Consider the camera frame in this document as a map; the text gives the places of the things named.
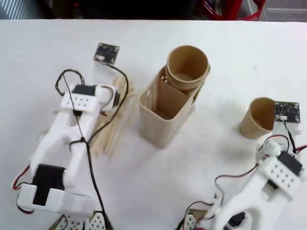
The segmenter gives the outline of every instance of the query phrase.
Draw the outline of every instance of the black wire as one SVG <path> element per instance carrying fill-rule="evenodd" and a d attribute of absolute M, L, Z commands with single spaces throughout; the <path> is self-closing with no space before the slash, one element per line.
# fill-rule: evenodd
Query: black wire
<path fill-rule="evenodd" d="M 260 150 L 264 147 L 264 145 L 266 144 L 266 142 L 267 142 L 270 138 L 276 138 L 276 137 L 283 137 L 283 138 L 285 138 L 285 139 L 287 140 L 287 144 L 288 144 L 288 146 L 287 146 L 287 152 L 288 152 L 288 150 L 289 150 L 289 148 L 290 148 L 289 138 L 288 138 L 287 136 L 285 136 L 285 135 L 282 135 L 282 134 L 272 135 L 272 136 L 269 136 L 268 138 L 266 138 L 266 139 L 264 140 L 263 144 L 261 145 L 261 147 L 258 149 L 258 151 L 260 151 Z"/>
<path fill-rule="evenodd" d="M 17 198 L 16 198 L 16 206 L 17 206 L 17 208 L 18 208 L 21 212 L 23 212 L 24 214 L 27 214 L 27 215 L 33 214 L 33 213 L 34 213 L 34 209 L 31 210 L 31 211 L 27 211 L 27 210 L 22 209 L 22 208 L 18 205 L 18 203 L 17 203 L 18 197 L 19 197 L 19 194 L 17 195 Z"/>
<path fill-rule="evenodd" d="M 102 127 L 100 127 L 98 130 L 96 130 L 96 131 L 91 135 L 91 137 L 90 137 L 89 140 L 88 140 L 88 143 L 91 143 L 91 141 L 93 140 L 93 138 L 94 138 L 101 130 L 103 130 L 106 126 L 108 126 L 108 125 L 113 121 L 114 117 L 116 116 L 116 114 L 117 114 L 118 111 L 120 110 L 121 106 L 122 106 L 123 103 L 125 102 L 126 97 L 127 97 L 127 95 L 128 95 L 128 91 L 129 91 L 129 82 L 128 82 L 128 78 L 127 78 L 127 75 L 126 75 L 123 71 L 121 71 L 120 69 L 116 68 L 115 66 L 111 66 L 111 65 L 109 65 L 109 64 L 107 64 L 107 63 L 101 62 L 101 64 L 102 64 L 102 65 L 109 66 L 109 67 L 112 68 L 112 69 L 115 69 L 116 71 L 120 72 L 120 73 L 125 77 L 125 80 L 126 80 L 126 92 L 125 92 L 125 95 L 124 95 L 124 97 L 123 97 L 123 100 L 122 100 L 121 103 L 119 104 L 117 110 L 115 111 L 115 113 L 113 114 L 113 116 L 111 117 L 111 119 L 110 119 L 107 123 L 105 123 Z"/>
<path fill-rule="evenodd" d="M 66 72 L 74 72 L 74 73 L 78 74 L 79 77 L 80 77 L 80 80 L 81 80 L 81 84 L 82 84 L 82 85 L 85 85 L 84 77 L 82 76 L 82 74 L 81 74 L 79 71 L 76 71 L 76 70 L 74 70 L 74 69 L 66 69 L 66 70 L 64 70 L 64 71 L 59 75 L 59 77 L 58 77 L 58 79 L 57 79 L 57 82 L 56 82 L 56 85 L 55 85 L 56 90 L 59 92 L 59 94 L 60 94 L 61 96 L 64 96 L 65 93 L 64 93 L 64 92 L 61 92 L 61 91 L 59 90 L 59 81 L 62 79 L 62 77 L 64 77 L 64 74 L 65 74 Z"/>
<path fill-rule="evenodd" d="M 290 139 L 291 144 L 292 144 L 293 152 L 294 152 L 294 153 L 296 153 L 296 147 L 295 147 L 295 143 L 294 143 L 294 140 L 293 140 L 292 134 L 291 134 L 290 130 L 288 129 L 288 127 L 287 127 L 287 125 L 286 125 L 286 122 L 285 122 L 285 121 L 283 121 L 283 124 L 284 124 L 284 126 L 285 126 L 286 130 L 288 131 L 288 135 L 289 135 L 289 139 Z"/>
<path fill-rule="evenodd" d="M 68 225 L 67 217 L 65 215 L 63 215 L 63 217 L 65 218 L 66 225 L 62 229 L 60 229 L 60 230 L 65 230 L 67 228 L 67 225 Z"/>
<path fill-rule="evenodd" d="M 184 222 L 184 218 L 179 222 L 177 228 L 175 228 L 175 230 L 181 230 L 181 226 L 183 225 Z"/>
<path fill-rule="evenodd" d="M 98 187 L 97 187 L 97 183 L 96 183 L 96 180 L 95 180 L 95 176 L 94 176 L 94 172 L 93 172 L 93 165 L 92 165 L 92 156 L 91 156 L 91 150 L 90 150 L 90 143 L 91 141 L 93 140 L 93 138 L 101 131 L 103 130 L 107 125 L 109 125 L 114 117 L 116 116 L 116 114 L 118 113 L 118 111 L 120 110 L 121 106 L 123 105 L 123 103 L 125 102 L 126 100 L 126 97 L 127 97 L 127 94 L 128 94 L 128 91 L 129 91 L 129 82 L 128 82 L 128 78 L 127 78 L 127 75 L 121 71 L 120 69 L 114 67 L 114 66 L 111 66 L 109 64 L 105 64 L 105 63 L 102 63 L 103 65 L 107 65 L 109 66 L 110 68 L 112 69 L 115 69 L 117 70 L 118 72 L 120 72 L 124 77 L 125 77 L 125 80 L 126 80 L 126 92 L 125 92 L 125 95 L 121 101 L 121 103 L 119 104 L 117 110 L 115 111 L 115 113 L 113 114 L 113 116 L 111 117 L 111 119 L 105 123 L 102 127 L 100 127 L 98 130 L 96 130 L 92 135 L 91 137 L 89 138 L 88 141 L 85 140 L 85 138 L 83 137 L 82 133 L 81 133 L 81 139 L 80 140 L 77 140 L 77 141 L 72 141 L 69 145 L 69 148 L 71 149 L 71 145 L 72 144 L 75 144 L 75 143 L 78 143 L 78 142 L 84 142 L 86 144 L 86 149 L 87 149 L 87 157 L 88 157 L 88 162 L 89 162 L 89 168 L 90 168 L 90 173 L 91 173 L 91 178 L 92 178 L 92 182 L 93 182 L 93 186 L 94 186 L 94 189 L 97 193 L 97 196 L 98 196 L 98 199 L 99 199 L 99 203 L 100 203 L 100 206 L 101 206 L 101 209 L 102 211 L 98 211 L 100 213 L 102 213 L 103 217 L 104 217 L 104 221 L 105 221 L 105 226 L 106 226 L 106 230 L 113 230 L 113 227 L 112 227 L 112 224 L 111 224 L 111 221 L 109 220 L 107 214 L 106 214 L 106 211 L 105 211 L 105 208 L 104 208 L 104 205 L 103 205 L 103 202 L 102 202 L 102 199 L 101 199 L 101 195 L 99 193 L 99 190 L 98 190 Z"/>
<path fill-rule="evenodd" d="M 62 74 L 60 75 L 60 77 L 63 77 L 63 78 L 64 78 L 64 81 L 65 81 L 66 86 L 67 86 L 67 88 L 68 88 L 69 97 L 71 98 L 71 104 L 72 104 L 72 107 L 73 107 L 73 112 L 75 113 L 75 112 L 76 112 L 76 109 L 75 109 L 75 105 L 74 105 L 73 100 L 72 100 L 71 90 L 70 90 L 69 85 L 68 85 L 68 83 L 67 83 L 67 81 L 66 81 L 66 78 L 65 78 L 65 76 L 64 76 L 64 72 L 65 72 L 65 70 L 62 72 Z M 78 123 L 78 127 L 79 127 L 79 130 L 80 130 L 80 133 L 81 133 L 81 137 L 83 137 L 83 134 L 82 134 L 82 131 L 81 131 L 81 127 L 80 127 L 80 123 L 79 123 L 78 116 L 75 115 L 75 117 L 76 117 L 76 119 L 77 119 L 77 123 Z"/>

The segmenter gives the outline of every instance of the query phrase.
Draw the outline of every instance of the white plastic part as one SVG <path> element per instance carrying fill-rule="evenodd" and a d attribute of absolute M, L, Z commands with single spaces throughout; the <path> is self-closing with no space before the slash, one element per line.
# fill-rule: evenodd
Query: white plastic part
<path fill-rule="evenodd" d="M 34 177 L 37 167 L 42 163 L 52 150 L 61 145 L 69 145 L 70 142 L 80 140 L 81 134 L 77 126 L 76 118 L 73 114 L 73 104 L 77 111 L 82 111 L 79 117 L 79 124 L 85 140 L 88 140 L 93 132 L 93 128 L 97 121 L 101 107 L 105 107 L 105 101 L 112 105 L 116 88 L 114 86 L 105 85 L 96 86 L 96 95 L 82 95 L 65 93 L 60 104 L 59 112 L 48 133 L 41 138 L 35 153 L 30 160 L 30 173 Z M 113 90 L 113 98 L 110 98 L 111 89 Z M 74 187 L 77 181 L 76 175 L 86 155 L 86 144 L 75 143 L 71 145 L 71 159 L 63 174 L 63 185 L 65 188 Z M 36 193 L 36 185 L 22 184 L 17 203 L 25 209 L 41 209 L 45 211 L 56 212 L 60 214 L 71 215 L 75 217 L 89 217 L 94 211 L 93 200 L 86 195 L 72 194 L 63 190 L 51 188 L 47 197 L 46 205 L 34 205 L 33 200 Z"/>
<path fill-rule="evenodd" d="M 196 219 L 193 214 L 187 214 L 184 221 L 184 230 L 194 230 L 196 227 Z"/>
<path fill-rule="evenodd" d="M 298 184 L 301 184 L 300 180 L 303 180 L 303 178 L 296 176 L 292 177 L 293 175 L 290 177 L 289 174 L 290 180 L 295 179 L 294 184 L 290 184 L 290 188 L 282 186 L 274 190 L 268 184 L 268 180 L 273 178 L 272 167 L 282 169 L 283 176 L 287 173 L 283 164 L 281 162 L 276 164 L 276 162 L 278 162 L 276 157 L 268 157 L 264 161 L 260 161 L 259 166 L 242 190 L 215 213 L 212 230 L 222 230 L 232 216 L 242 211 L 249 212 L 252 215 L 251 230 L 273 229 L 279 214 L 293 198 Z"/>
<path fill-rule="evenodd" d="M 75 216 L 66 216 L 68 224 L 66 226 L 66 219 L 62 217 L 55 230 L 105 230 L 105 221 L 101 213 L 95 213 L 91 218 L 78 218 Z"/>
<path fill-rule="evenodd" d="M 99 103 L 103 107 L 103 111 L 110 111 L 113 109 L 113 102 L 117 89 L 117 87 L 112 85 L 97 85 L 95 90 L 95 96 L 99 99 Z"/>
<path fill-rule="evenodd" d="M 84 218 L 77 218 L 74 216 L 66 216 L 66 219 L 62 217 L 61 221 L 57 225 L 55 230 L 82 230 L 84 224 Z"/>
<path fill-rule="evenodd" d="M 71 97 L 75 110 L 77 111 L 88 112 L 89 114 L 93 115 L 96 112 L 96 108 L 100 107 L 99 100 L 94 96 L 72 93 Z M 73 109 L 71 97 L 69 93 L 64 95 L 64 98 L 60 104 L 61 110 Z"/>
<path fill-rule="evenodd" d="M 271 179 L 290 199 L 293 199 L 302 181 L 276 157 L 268 158 L 266 163 L 265 167 L 260 167 L 260 172 Z"/>
<path fill-rule="evenodd" d="M 94 201 L 90 196 L 71 194 L 63 190 L 51 188 L 45 206 L 33 204 L 37 186 L 23 184 L 17 204 L 25 209 L 40 209 L 50 212 L 87 218 L 93 214 Z"/>
<path fill-rule="evenodd" d="M 269 139 L 263 146 L 262 152 L 263 154 L 277 157 L 281 154 L 282 147 L 273 139 Z"/>
<path fill-rule="evenodd" d="M 75 109 L 82 111 L 82 115 L 79 118 L 81 131 L 86 140 L 89 139 L 93 132 L 96 120 L 100 113 L 100 101 L 110 100 L 110 95 L 104 98 L 104 94 L 101 93 L 101 87 L 97 86 L 97 96 L 81 95 L 72 93 L 72 100 L 74 102 Z M 116 89 L 113 86 L 106 86 L 111 89 Z M 52 124 L 49 132 L 41 139 L 35 153 L 30 162 L 30 172 L 34 177 L 38 165 L 50 154 L 51 150 L 59 145 L 68 145 L 70 142 L 81 139 L 81 134 L 77 123 L 73 123 L 75 117 L 73 115 L 73 106 L 69 93 L 65 93 L 63 100 L 60 104 L 60 110 L 57 114 L 54 123 Z M 63 184 L 65 187 L 73 187 L 76 183 L 76 174 L 80 166 L 83 155 L 86 153 L 86 145 L 84 143 L 76 143 L 71 146 L 72 158 L 66 169 L 63 178 Z"/>
<path fill-rule="evenodd" d="M 162 68 L 139 96 L 142 136 L 157 147 L 166 147 L 193 111 L 201 87 L 185 95 L 166 83 L 165 68 Z"/>
<path fill-rule="evenodd" d="M 88 218 L 85 220 L 85 230 L 105 230 L 105 228 L 104 217 L 101 213 L 95 213 L 91 222 Z"/>

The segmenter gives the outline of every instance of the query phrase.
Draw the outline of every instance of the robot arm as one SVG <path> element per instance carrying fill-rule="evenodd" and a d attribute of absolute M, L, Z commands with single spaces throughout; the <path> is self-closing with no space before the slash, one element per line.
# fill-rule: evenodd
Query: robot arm
<path fill-rule="evenodd" d="M 70 142 L 81 139 L 76 115 L 79 116 L 82 134 L 88 140 L 101 107 L 104 111 L 113 109 L 118 104 L 119 94 L 116 87 L 108 85 L 72 85 L 70 90 L 71 97 L 69 93 L 64 95 L 54 123 L 30 160 L 33 182 L 22 185 L 17 204 L 23 208 L 38 208 L 77 217 L 89 217 L 94 210 L 92 199 L 86 195 L 65 191 L 65 188 L 76 185 L 76 175 L 86 154 L 86 145 L 75 143 L 71 146 L 71 159 L 67 168 L 42 162 L 55 146 L 68 147 Z"/>
<path fill-rule="evenodd" d="M 267 157 L 243 189 L 215 212 L 212 229 L 224 229 L 229 219 L 242 211 L 252 215 L 251 230 L 273 229 L 303 181 L 302 164 L 293 156 L 283 151 Z"/>

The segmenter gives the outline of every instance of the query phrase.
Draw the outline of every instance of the white surface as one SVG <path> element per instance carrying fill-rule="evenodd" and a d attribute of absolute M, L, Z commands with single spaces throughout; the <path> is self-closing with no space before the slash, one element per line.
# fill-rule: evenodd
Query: white surface
<path fill-rule="evenodd" d="M 93 83 L 99 42 L 120 46 L 116 66 L 137 90 L 151 82 L 179 45 L 202 49 L 212 67 L 195 111 L 167 149 L 159 150 L 139 136 L 136 110 L 114 158 L 94 159 L 98 187 L 116 230 L 174 229 L 191 202 L 212 200 L 217 175 L 250 169 L 258 142 L 240 136 L 237 124 L 255 97 L 300 102 L 302 135 L 296 144 L 306 144 L 307 24 L 0 21 L 0 31 L 0 223 L 6 229 L 47 229 L 58 218 L 40 211 L 22 214 L 11 183 L 54 119 L 52 112 L 61 101 L 54 88 L 58 75 L 77 69 Z M 103 70 L 106 78 L 114 73 Z M 307 152 L 302 154 L 306 164 Z M 69 152 L 55 155 L 63 160 Z M 86 158 L 80 172 L 78 192 L 96 198 Z M 231 195 L 244 180 L 224 179 L 221 185 Z M 275 229 L 307 229 L 306 191 L 304 183 Z"/>

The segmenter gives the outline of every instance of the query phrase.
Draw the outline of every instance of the tan cardboard cylinder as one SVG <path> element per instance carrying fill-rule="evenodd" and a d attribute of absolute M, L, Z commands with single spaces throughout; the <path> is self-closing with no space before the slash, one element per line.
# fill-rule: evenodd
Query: tan cardboard cylinder
<path fill-rule="evenodd" d="M 274 100 L 260 97 L 253 100 L 246 112 L 239 130 L 249 139 L 257 139 L 272 132 L 274 125 Z"/>
<path fill-rule="evenodd" d="M 194 46 L 179 46 L 168 56 L 165 74 L 170 85 L 188 92 L 203 84 L 210 72 L 207 56 Z"/>

